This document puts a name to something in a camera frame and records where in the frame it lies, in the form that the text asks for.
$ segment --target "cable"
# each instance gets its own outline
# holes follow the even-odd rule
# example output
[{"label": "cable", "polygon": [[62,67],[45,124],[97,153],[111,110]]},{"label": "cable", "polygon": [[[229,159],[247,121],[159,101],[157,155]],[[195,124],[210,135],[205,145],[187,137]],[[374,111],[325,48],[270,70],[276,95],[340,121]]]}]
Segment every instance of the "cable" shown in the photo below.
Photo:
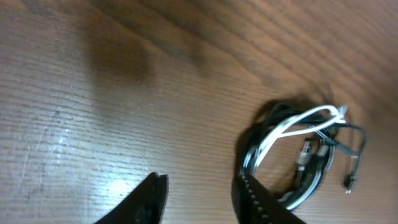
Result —
[{"label": "cable", "polygon": [[[328,110],[329,115],[320,113]],[[323,105],[302,111],[285,103],[278,103],[267,115],[267,118],[260,124],[256,124],[249,139],[244,146],[244,153],[241,163],[241,172],[254,175],[256,169],[265,158],[269,149],[279,138],[295,136],[299,134],[316,133],[317,139],[321,142],[322,153],[311,154],[308,151],[308,144],[304,147],[302,159],[297,171],[295,189],[287,192],[280,200],[289,210],[295,209],[306,200],[320,186],[324,173],[333,165],[335,149],[339,149],[351,158],[356,159],[354,169],[347,178],[344,185],[346,193],[350,193],[357,181],[361,156],[365,150],[368,135],[366,131],[352,124],[347,124],[344,115],[347,106],[336,108],[333,105]],[[292,126],[306,126],[308,128],[298,131],[286,132]],[[340,128],[350,128],[361,132],[363,140],[358,152],[352,151],[349,147],[335,140]]]}]

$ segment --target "wood grain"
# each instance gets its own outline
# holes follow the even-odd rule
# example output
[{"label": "wood grain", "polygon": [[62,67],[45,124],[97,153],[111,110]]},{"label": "wood grain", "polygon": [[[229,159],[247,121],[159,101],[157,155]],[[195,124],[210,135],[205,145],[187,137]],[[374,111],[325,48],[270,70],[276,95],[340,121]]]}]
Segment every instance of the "wood grain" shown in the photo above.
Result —
[{"label": "wood grain", "polygon": [[[168,174],[163,223],[236,223],[239,135],[273,99],[347,104],[370,135],[358,186],[338,154],[295,214],[398,220],[398,3],[0,1],[0,222],[93,223],[147,174]],[[349,139],[349,133],[342,139]],[[293,176],[302,138],[257,177]]]}]

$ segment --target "brown wooden surface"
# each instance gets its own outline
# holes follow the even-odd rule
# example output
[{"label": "brown wooden surface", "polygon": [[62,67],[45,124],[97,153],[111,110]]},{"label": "brown wooden surface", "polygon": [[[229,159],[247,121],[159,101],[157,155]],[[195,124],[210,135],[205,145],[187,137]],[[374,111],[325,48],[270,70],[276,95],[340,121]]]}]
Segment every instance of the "brown wooden surface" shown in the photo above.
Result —
[{"label": "brown wooden surface", "polygon": [[[338,153],[308,223],[398,220],[398,3],[0,1],[0,222],[93,223],[148,173],[163,223],[236,223],[236,141],[276,98],[347,104],[369,131],[359,182]],[[256,174],[293,176],[302,138]]]}]

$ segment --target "cable connector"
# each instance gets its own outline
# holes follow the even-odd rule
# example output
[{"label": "cable connector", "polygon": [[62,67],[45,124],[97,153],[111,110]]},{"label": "cable connector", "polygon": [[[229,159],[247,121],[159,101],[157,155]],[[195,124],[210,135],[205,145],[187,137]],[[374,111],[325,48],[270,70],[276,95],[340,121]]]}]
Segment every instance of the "cable connector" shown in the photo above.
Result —
[{"label": "cable connector", "polygon": [[356,182],[357,182],[357,175],[351,173],[350,175],[346,176],[343,183],[344,187],[346,188],[346,194],[350,194],[354,190]]}]

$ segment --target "white cord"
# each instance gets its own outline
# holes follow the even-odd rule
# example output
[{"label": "white cord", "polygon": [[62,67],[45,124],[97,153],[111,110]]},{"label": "white cord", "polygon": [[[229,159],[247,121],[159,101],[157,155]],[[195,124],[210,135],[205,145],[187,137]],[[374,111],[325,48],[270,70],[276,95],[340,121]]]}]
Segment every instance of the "white cord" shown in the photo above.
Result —
[{"label": "white cord", "polygon": [[[329,119],[328,121],[325,121],[322,124],[319,124],[311,128],[284,133],[284,131],[288,130],[290,127],[292,127],[299,121],[321,110],[329,110],[332,118]],[[312,108],[302,114],[294,115],[283,120],[281,123],[275,126],[274,129],[267,135],[267,137],[264,138],[260,143],[257,151],[255,152],[258,156],[256,156],[257,160],[254,163],[254,168],[257,168],[260,165],[260,163],[268,153],[269,149],[272,147],[272,145],[276,142],[277,139],[287,136],[312,133],[327,128],[335,123],[345,123],[346,121],[344,119],[344,114],[346,113],[346,111],[347,111],[347,106],[342,106],[341,108],[337,109],[333,105],[323,105],[323,106],[317,106],[316,108]],[[248,154],[248,156],[246,156],[245,158],[244,166],[249,163],[249,160],[250,156]]]}]

